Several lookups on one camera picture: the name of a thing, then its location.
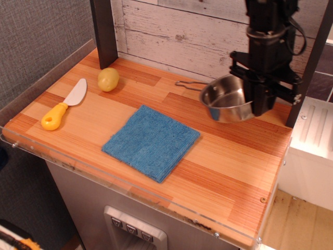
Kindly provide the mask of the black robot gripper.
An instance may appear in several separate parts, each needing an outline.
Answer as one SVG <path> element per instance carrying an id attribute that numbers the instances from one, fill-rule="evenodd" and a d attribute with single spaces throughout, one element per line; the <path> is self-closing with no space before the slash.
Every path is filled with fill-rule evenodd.
<path id="1" fill-rule="evenodd" d="M 258 117 L 274 107 L 276 98 L 295 105 L 302 94 L 302 79 L 290 63 L 298 56 L 294 49 L 295 31 L 247 32 L 249 51 L 230 54 L 230 72 L 243 80 L 246 103 L 253 101 L 252 112 Z"/>

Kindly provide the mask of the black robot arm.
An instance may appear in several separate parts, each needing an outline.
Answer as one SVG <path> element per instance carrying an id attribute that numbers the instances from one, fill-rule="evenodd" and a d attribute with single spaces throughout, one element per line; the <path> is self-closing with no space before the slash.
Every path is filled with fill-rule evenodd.
<path id="1" fill-rule="evenodd" d="M 246 1 L 246 8 L 249 50 L 231 52 L 230 72 L 243 80 L 245 100 L 260 116 L 274 107 L 278 97 L 293 105 L 300 102 L 302 78 L 290 63 L 304 53 L 307 42 L 294 51 L 296 33 L 304 33 L 292 17 L 298 1 Z"/>

